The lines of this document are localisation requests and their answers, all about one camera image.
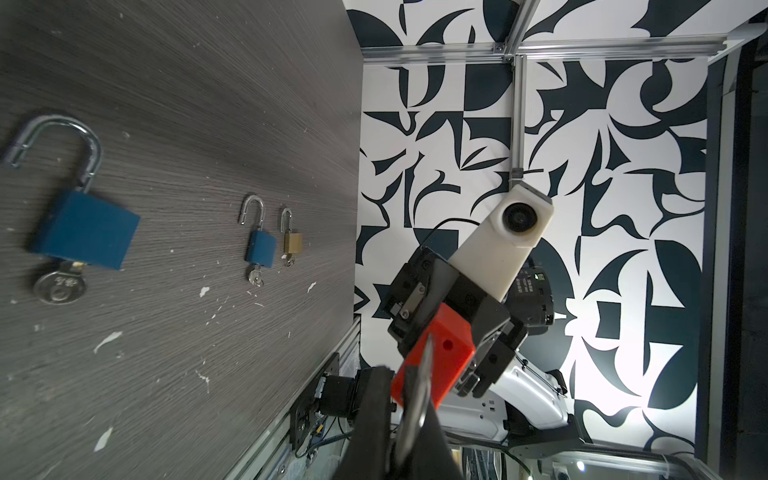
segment camera lens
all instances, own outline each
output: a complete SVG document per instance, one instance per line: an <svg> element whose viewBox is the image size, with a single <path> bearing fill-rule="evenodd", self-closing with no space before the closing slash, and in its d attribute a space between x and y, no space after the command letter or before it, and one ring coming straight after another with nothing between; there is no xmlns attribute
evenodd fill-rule
<svg viewBox="0 0 768 480"><path fill-rule="evenodd" d="M522 233L536 225L538 216L530 205L518 202L504 210L504 221L509 230L515 233Z"/></svg>

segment brass padlock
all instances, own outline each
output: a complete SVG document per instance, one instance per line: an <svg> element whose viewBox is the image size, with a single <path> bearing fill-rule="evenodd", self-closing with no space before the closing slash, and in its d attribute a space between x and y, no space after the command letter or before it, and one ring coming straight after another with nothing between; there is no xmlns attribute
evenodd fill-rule
<svg viewBox="0 0 768 480"><path fill-rule="evenodd" d="M293 255L301 252L301 233L293 232L293 212L288 207L283 208L283 212L280 215L280 232L285 233L286 266L291 266L296 260L293 258Z"/></svg>

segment abstract pattern panel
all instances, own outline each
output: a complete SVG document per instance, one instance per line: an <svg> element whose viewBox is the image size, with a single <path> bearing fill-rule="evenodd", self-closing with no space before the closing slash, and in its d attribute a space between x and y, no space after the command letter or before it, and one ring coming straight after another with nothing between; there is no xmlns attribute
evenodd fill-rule
<svg viewBox="0 0 768 480"><path fill-rule="evenodd" d="M512 0L344 0L361 47L504 41ZM527 40L727 33L766 0L541 0Z"/></svg>
<svg viewBox="0 0 768 480"><path fill-rule="evenodd" d="M526 181L555 217L533 257L556 324L521 351L559 368L594 439L665 452L694 438L703 234L703 59L530 64ZM363 358L397 368L381 296L439 221L481 221L507 190L504 65L366 68L356 311ZM447 223L444 256L474 227Z"/></svg>

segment padlock body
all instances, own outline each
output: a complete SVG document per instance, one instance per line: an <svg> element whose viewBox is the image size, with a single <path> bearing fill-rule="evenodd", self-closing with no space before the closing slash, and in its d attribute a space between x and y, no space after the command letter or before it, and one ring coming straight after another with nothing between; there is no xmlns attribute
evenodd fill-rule
<svg viewBox="0 0 768 480"><path fill-rule="evenodd" d="M66 190L43 220L29 251L119 270L138 224L137 214Z"/></svg>
<svg viewBox="0 0 768 480"><path fill-rule="evenodd" d="M286 232L286 253L299 253L301 252L301 247L301 233Z"/></svg>
<svg viewBox="0 0 768 480"><path fill-rule="evenodd" d="M250 234L245 261L248 263L258 263L266 267L272 266L276 244L277 240L272 235L263 230L254 230Z"/></svg>

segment padlock shackle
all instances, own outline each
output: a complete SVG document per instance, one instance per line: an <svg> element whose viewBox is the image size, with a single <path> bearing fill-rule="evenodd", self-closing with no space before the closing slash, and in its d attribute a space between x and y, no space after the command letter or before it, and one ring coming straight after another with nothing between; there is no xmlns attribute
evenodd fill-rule
<svg viewBox="0 0 768 480"><path fill-rule="evenodd" d="M75 191L86 194L91 188L91 182L98 171L99 165L101 165L102 150L101 142L96 133L77 118L61 114L43 114L32 118L18 132L13 142L11 142L11 146L3 152L2 163L9 164L13 168L20 168L27 151L38 139L40 133L52 125L74 128L88 146L88 162L80 170L74 186Z"/></svg>
<svg viewBox="0 0 768 480"><path fill-rule="evenodd" d="M245 225L245 213L248 210L248 205L254 200L259 202L259 230L261 230L264 225L264 201L258 195L248 195L243 200L243 206L240 208L240 225Z"/></svg>
<svg viewBox="0 0 768 480"><path fill-rule="evenodd" d="M286 232L286 214L288 214L288 231L293 230L293 212L290 208L283 208L283 212L280 214L280 232Z"/></svg>

